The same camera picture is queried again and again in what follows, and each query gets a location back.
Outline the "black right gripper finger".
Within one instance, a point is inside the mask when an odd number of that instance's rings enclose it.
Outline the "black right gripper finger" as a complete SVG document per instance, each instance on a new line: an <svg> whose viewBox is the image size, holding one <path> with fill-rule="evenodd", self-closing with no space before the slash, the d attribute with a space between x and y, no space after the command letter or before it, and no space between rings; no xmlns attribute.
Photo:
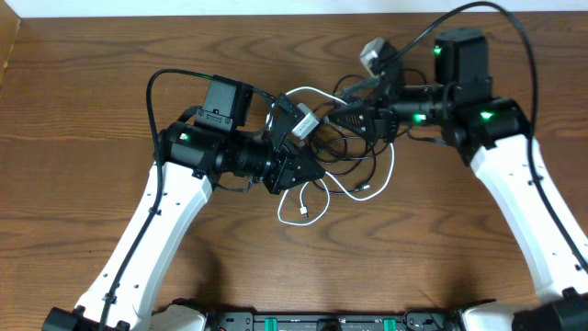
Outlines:
<svg viewBox="0 0 588 331"><path fill-rule="evenodd" d="M380 84L377 77L364 79L342 90L342 99L351 99L356 93L364 90L375 90Z"/></svg>
<svg viewBox="0 0 588 331"><path fill-rule="evenodd" d="M361 138L377 138L376 109L367 102L344 105L328 115L328 121L351 131Z"/></svg>

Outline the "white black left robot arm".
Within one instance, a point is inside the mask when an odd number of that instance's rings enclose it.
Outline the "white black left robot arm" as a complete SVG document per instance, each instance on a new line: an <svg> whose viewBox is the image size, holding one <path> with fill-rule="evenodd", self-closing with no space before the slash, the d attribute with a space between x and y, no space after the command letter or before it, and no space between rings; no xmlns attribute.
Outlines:
<svg viewBox="0 0 588 331"><path fill-rule="evenodd" d="M152 130L155 163L141 201L102 273L72 311L52 309L45 330L203 330L207 316L173 304L153 308L188 227L232 173L263 182L272 194L320 179L323 168L304 140L319 124L306 106L246 83L209 76L201 106L167 129Z"/></svg>

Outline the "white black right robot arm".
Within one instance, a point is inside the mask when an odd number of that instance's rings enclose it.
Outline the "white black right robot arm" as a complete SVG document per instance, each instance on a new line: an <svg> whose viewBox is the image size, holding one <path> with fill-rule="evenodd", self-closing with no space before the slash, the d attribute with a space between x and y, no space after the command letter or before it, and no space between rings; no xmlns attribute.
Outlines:
<svg viewBox="0 0 588 331"><path fill-rule="evenodd" d="M496 97L488 46L477 29L435 37L435 81L404 82L399 52L374 39L360 53L375 93L349 101L329 121L373 143L399 128L439 126L446 145L490 191L531 273L539 305L497 302L457 310L447 330L584 330L587 326L587 238L555 187L531 125L511 98Z"/></svg>

